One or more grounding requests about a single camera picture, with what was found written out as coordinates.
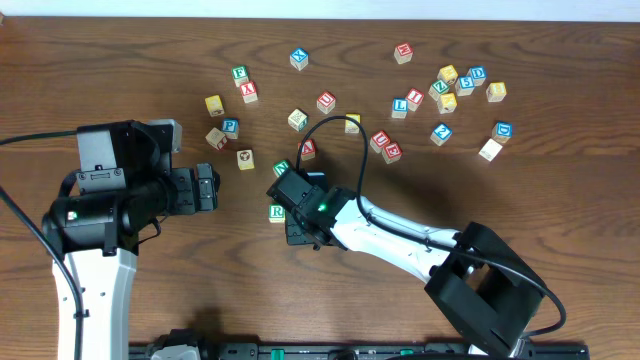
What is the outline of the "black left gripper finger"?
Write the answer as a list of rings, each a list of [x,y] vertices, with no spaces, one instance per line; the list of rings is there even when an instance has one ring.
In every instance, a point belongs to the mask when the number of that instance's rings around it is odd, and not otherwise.
[[[199,163],[197,165],[197,173],[199,179],[211,179],[212,181],[220,180],[219,174],[210,163]]]
[[[199,211],[214,211],[218,207],[217,192],[219,185],[215,180],[200,180],[199,186]]]

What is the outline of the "green R block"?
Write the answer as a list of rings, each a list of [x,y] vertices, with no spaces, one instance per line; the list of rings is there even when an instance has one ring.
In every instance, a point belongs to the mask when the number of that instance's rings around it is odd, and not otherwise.
[[[286,211],[281,205],[271,204],[269,206],[268,220],[270,223],[285,223]]]

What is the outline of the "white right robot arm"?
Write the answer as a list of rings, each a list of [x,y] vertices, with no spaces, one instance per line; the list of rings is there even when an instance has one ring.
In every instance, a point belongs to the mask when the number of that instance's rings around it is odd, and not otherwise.
[[[302,182],[272,190],[317,246],[365,253],[421,280],[453,328],[487,355],[512,356],[549,290],[490,228],[431,227],[383,210],[356,192]]]

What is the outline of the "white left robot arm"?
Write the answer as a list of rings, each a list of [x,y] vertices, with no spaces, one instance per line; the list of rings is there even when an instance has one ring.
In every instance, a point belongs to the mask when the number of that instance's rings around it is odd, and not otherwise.
[[[92,178],[75,170],[63,180],[42,225],[56,255],[60,359],[125,359],[129,308],[141,239],[160,217],[211,212],[220,176],[209,163],[151,174],[120,189],[71,193]]]

